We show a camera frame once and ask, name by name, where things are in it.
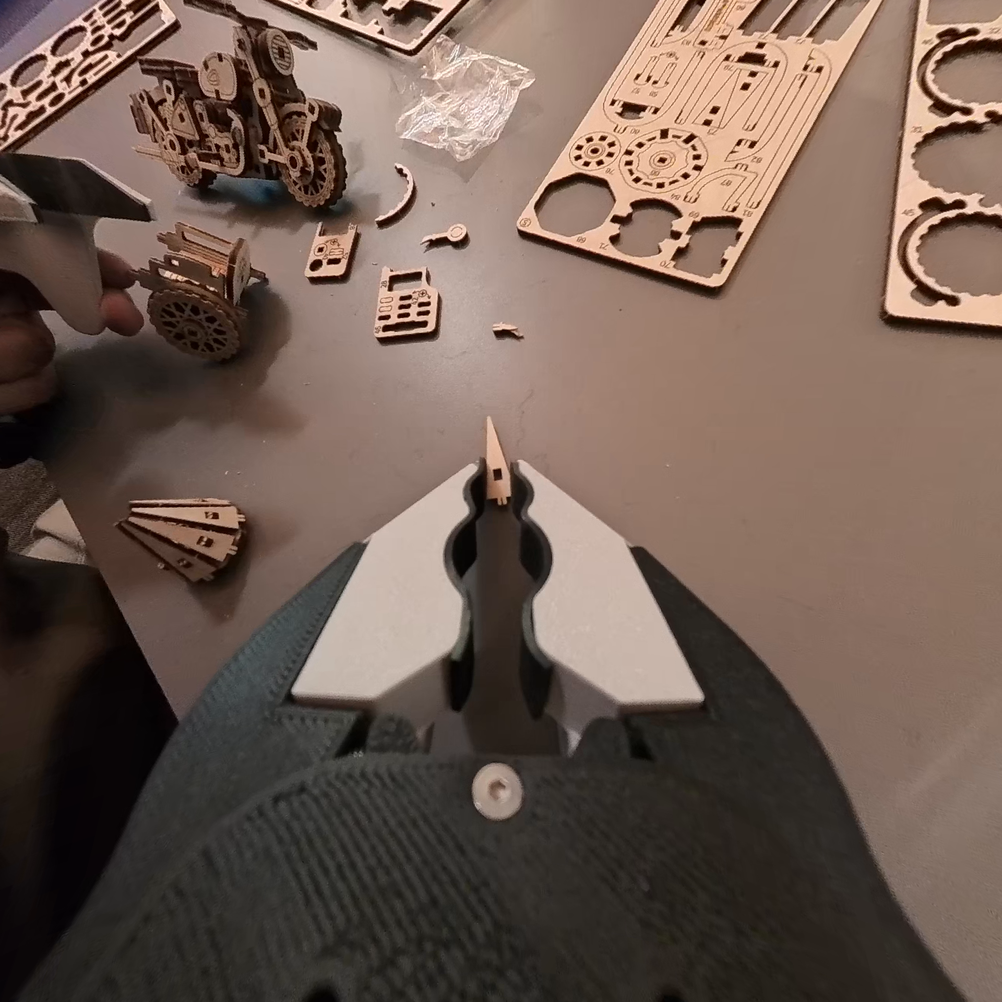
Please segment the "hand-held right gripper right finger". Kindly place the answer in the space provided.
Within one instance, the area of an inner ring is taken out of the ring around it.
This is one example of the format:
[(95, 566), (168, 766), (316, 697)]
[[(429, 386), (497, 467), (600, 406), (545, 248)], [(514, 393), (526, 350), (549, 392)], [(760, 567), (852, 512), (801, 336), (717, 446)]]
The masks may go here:
[(533, 719), (582, 737), (593, 720), (689, 711), (705, 694), (626, 539), (524, 460), (512, 470), (519, 680)]

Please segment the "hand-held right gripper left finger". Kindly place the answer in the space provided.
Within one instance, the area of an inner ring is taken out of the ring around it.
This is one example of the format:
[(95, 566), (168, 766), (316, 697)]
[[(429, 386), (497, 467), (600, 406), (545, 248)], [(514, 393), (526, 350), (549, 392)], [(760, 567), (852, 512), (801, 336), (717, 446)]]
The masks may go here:
[(478, 517), (466, 465), (364, 541), (291, 688), (297, 705), (407, 720), (426, 733), (453, 705), (471, 636), (455, 544)]

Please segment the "small pointed wooden piece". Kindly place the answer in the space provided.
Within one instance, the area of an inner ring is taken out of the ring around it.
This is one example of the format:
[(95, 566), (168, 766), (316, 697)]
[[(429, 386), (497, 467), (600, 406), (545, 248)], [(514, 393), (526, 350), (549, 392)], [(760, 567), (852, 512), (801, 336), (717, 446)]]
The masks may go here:
[(485, 496), (499, 506), (511, 499), (510, 466), (500, 443), (493, 419), (485, 419)]

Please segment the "fan-shaped wooden assembly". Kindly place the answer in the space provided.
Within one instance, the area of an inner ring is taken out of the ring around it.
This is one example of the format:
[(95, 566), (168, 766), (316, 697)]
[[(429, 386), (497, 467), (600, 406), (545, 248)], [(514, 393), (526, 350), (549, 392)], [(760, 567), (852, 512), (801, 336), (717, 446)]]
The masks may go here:
[(191, 583), (213, 580), (240, 552), (246, 518), (217, 498), (138, 499), (116, 522), (123, 534)]

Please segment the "grey desk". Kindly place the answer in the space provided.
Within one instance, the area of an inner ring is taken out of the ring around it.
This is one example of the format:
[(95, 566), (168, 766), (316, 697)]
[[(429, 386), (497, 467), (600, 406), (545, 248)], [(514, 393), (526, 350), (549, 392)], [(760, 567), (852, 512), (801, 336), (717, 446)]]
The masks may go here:
[[(207, 367), (59, 332), (53, 478), (175, 710), (345, 545), (481, 454), (506, 454), (644, 545), (745, 638), (832, 754), (890, 870), (1000, 867), (1000, 338), (881, 316), (911, 11), (885, 3), (719, 294), (526, 240), (516, 220), (652, 2), (479, 2), (459, 40), (531, 69), (500, 139), (458, 164), (395, 133), (419, 65), (244, 2), (319, 43), (344, 110), (347, 282), (303, 275), (315, 220), (278, 189), (205, 196), (138, 156), (133, 66), (28, 146), (149, 196), (105, 221), (137, 265), (177, 220), (248, 238), (250, 346)], [(410, 210), (380, 229), (413, 172)], [(464, 246), (425, 248), (453, 223)], [(382, 269), (430, 269), (436, 338), (379, 343)], [(517, 325), (523, 339), (497, 338)], [(240, 508), (191, 583), (116, 528), (138, 499)]]

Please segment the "person's left hand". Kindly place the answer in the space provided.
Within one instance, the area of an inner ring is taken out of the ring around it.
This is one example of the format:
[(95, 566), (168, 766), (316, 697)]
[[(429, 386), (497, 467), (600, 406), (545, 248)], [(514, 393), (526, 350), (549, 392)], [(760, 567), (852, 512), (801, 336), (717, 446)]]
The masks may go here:
[[(102, 281), (101, 326), (131, 337), (144, 326), (144, 314), (129, 289), (136, 269), (118, 255), (97, 252)], [(14, 272), (1, 272), (1, 416), (17, 416), (48, 403), (56, 392), (55, 339), (42, 319), (49, 304), (31, 282)]]

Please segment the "wooden sidecar model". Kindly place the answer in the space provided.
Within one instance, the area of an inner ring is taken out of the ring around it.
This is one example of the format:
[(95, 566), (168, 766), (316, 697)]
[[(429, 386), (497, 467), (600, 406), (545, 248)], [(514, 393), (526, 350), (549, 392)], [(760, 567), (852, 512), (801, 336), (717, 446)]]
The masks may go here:
[(157, 239), (168, 250), (136, 274), (149, 293), (153, 327), (184, 354), (214, 362), (235, 357), (247, 318), (241, 298), (252, 281), (268, 281), (254, 268), (247, 240), (229, 241), (181, 220)]

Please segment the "wooden motorcycle model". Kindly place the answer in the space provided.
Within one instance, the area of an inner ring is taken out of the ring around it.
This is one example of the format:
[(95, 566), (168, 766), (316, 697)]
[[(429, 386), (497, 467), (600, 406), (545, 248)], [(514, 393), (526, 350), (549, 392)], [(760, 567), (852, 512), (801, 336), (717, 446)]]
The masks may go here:
[(317, 50), (317, 42), (232, 2), (185, 4), (231, 20), (233, 50), (210, 52), (198, 66), (139, 59), (157, 86), (129, 97), (137, 132), (154, 143), (135, 151), (193, 188), (206, 189), (219, 175), (258, 178), (282, 182), (305, 207), (334, 206), (348, 179), (338, 140), (343, 113), (294, 80), (294, 48)]

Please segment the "wooden puzzle sheet oval holes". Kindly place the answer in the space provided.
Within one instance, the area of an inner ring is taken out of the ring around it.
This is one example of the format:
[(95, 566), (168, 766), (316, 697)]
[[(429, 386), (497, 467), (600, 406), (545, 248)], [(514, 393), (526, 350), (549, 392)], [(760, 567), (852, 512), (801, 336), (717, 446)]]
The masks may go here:
[(1, 75), (1, 151), (12, 152), (180, 27), (161, 1), (102, 1)]

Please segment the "small engraved wooden plate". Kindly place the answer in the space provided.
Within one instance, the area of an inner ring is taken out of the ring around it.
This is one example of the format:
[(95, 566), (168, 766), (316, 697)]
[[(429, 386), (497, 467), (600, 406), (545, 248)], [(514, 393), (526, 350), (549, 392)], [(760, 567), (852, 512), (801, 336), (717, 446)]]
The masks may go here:
[(329, 232), (326, 223), (318, 222), (304, 271), (309, 282), (341, 281), (346, 278), (359, 238), (357, 223), (348, 224), (344, 232)]

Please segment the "small slotted wooden plate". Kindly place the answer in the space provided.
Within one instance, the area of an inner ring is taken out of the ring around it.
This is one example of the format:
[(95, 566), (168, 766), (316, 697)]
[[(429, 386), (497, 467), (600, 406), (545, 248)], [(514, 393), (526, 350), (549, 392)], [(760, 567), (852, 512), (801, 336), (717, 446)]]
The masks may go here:
[(373, 330), (379, 343), (436, 338), (440, 314), (430, 269), (382, 269)]

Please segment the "curved toothed wooden piece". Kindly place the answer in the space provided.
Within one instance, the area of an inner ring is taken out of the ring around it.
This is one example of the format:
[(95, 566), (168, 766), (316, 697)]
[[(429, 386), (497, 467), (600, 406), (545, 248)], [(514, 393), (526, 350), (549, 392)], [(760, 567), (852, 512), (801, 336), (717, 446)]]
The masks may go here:
[(403, 218), (410, 210), (416, 196), (417, 186), (411, 169), (401, 162), (396, 162), (394, 164), (394, 170), (396, 174), (399, 175), (400, 178), (402, 178), (406, 183), (406, 189), (405, 193), (394, 207), (375, 218), (375, 225), (380, 229), (386, 228)]

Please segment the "wooden puzzle sheet round holes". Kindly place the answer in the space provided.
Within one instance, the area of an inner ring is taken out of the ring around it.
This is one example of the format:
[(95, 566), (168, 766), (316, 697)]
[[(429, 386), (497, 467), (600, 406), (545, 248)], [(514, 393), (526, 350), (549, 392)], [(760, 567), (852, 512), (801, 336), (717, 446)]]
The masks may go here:
[(403, 55), (420, 52), (467, 1), (270, 1), (328, 29)]

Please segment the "small clear plastic bag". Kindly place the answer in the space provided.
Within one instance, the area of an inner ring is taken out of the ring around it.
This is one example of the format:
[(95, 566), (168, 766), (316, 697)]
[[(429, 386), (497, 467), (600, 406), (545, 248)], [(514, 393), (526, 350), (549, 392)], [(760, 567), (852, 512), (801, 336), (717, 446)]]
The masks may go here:
[(444, 152), (457, 163), (472, 160), (497, 142), (536, 75), (517, 62), (445, 35), (424, 55), (420, 74), (404, 88), (395, 133)]

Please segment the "wooden puzzle sheet with gears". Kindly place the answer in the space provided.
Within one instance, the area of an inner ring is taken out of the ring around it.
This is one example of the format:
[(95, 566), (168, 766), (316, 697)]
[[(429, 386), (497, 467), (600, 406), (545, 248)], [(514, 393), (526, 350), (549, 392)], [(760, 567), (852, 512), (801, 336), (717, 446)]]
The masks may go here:
[[(517, 222), (521, 235), (716, 290), (729, 279), (881, 1), (663, 1)], [(606, 218), (559, 233), (551, 188), (597, 182)]]

